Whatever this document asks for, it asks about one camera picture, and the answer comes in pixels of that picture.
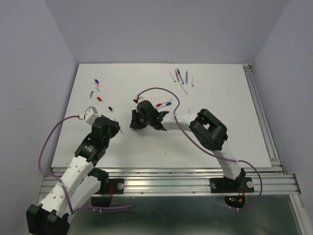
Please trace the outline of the pink transparent pen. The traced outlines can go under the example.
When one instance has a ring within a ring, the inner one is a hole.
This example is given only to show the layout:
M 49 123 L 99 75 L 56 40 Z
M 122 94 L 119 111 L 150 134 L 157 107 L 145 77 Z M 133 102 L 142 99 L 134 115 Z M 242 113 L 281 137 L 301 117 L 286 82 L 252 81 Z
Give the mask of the pink transparent pen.
M 175 70 L 175 75 L 176 75 L 176 78 L 177 78 L 177 82 L 180 83 L 180 77 L 179 77 L 179 74 L 178 74 L 177 70 Z

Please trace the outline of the blue ballpoint pen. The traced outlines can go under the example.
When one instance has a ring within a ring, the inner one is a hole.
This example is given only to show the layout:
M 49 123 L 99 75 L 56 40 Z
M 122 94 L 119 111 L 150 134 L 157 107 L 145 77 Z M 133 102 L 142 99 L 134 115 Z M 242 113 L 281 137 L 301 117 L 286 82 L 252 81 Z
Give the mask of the blue ballpoint pen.
M 177 70 L 177 74 L 178 74 L 178 76 L 179 76 L 179 79 L 180 79 L 180 81 L 181 81 L 181 84 L 184 84 L 184 80 L 183 80 L 183 78 L 182 78 L 182 76 L 181 76 L 180 70 L 179 70 L 178 68 L 177 68 L 176 70 Z

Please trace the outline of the light blue transparent pen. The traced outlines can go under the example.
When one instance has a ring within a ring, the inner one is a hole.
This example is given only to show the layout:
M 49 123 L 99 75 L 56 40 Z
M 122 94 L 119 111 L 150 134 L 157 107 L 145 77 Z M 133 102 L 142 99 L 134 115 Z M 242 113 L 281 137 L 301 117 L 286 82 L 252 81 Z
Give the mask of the light blue transparent pen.
M 188 84 L 188 71 L 185 72 L 185 84 Z

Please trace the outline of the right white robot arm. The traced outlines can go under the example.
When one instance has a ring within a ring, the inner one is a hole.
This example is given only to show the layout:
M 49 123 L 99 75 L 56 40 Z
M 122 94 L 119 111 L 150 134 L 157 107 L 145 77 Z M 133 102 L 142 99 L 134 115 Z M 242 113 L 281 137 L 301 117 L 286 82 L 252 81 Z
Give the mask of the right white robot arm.
M 243 185 L 246 173 L 227 143 L 227 128 L 207 109 L 201 109 L 197 114 L 177 115 L 168 111 L 160 112 L 151 102 L 144 100 L 132 110 L 130 128 L 139 130 L 147 126 L 159 131 L 181 130 L 185 135 L 193 133 L 197 139 L 193 144 L 203 151 L 208 150 L 218 160 L 226 188 L 236 191 Z

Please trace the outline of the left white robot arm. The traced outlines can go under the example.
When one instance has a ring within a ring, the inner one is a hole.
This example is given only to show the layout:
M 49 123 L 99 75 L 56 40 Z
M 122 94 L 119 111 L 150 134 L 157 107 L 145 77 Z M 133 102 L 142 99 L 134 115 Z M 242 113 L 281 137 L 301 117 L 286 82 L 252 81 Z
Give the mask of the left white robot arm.
M 86 119 L 91 132 L 82 140 L 62 177 L 49 173 L 57 183 L 37 205 L 26 211 L 28 230 L 33 235 L 65 235 L 70 216 L 75 215 L 96 192 L 110 189 L 109 174 L 96 167 L 110 140 L 120 130 L 118 121 L 92 115 Z

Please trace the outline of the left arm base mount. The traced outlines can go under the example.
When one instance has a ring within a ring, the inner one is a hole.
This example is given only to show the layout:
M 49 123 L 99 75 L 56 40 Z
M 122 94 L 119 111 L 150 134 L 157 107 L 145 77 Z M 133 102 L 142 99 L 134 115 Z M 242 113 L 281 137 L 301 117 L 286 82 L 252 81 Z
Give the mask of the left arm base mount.
M 99 168 L 94 168 L 88 176 L 93 176 L 100 182 L 99 191 L 91 198 L 91 205 L 94 207 L 108 208 L 115 194 L 124 193 L 125 180 L 123 178 L 110 178 L 108 172 Z

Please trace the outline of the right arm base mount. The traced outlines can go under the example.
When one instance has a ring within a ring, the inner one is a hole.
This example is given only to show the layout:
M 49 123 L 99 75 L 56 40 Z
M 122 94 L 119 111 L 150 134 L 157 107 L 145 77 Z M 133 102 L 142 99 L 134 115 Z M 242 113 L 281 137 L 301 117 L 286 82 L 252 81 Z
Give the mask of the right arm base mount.
M 210 178 L 210 188 L 212 194 L 223 193 L 225 203 L 231 208 L 238 211 L 244 209 L 246 203 L 246 193 L 255 191 L 252 179 L 246 177 L 243 168 L 240 169 L 239 176 L 235 180 L 226 178 Z

